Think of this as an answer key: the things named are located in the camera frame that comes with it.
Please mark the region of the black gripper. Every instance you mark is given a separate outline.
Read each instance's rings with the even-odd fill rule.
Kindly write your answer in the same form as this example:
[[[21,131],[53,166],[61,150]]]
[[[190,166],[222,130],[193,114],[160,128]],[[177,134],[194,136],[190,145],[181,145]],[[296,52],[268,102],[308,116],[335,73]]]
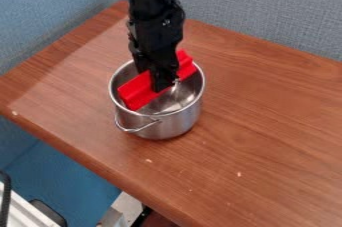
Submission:
[[[129,49],[138,72],[152,71],[154,92],[162,92],[180,78],[177,47],[184,40],[185,19],[178,2],[169,5],[130,4]]]

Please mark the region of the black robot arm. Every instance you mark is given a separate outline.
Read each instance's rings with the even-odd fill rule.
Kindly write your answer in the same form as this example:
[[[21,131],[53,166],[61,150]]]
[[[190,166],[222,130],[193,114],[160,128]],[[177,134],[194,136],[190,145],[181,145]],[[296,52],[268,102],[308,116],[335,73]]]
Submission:
[[[184,40],[186,13],[178,0],[129,0],[129,49],[138,72],[150,72],[161,92],[180,78],[177,47]]]

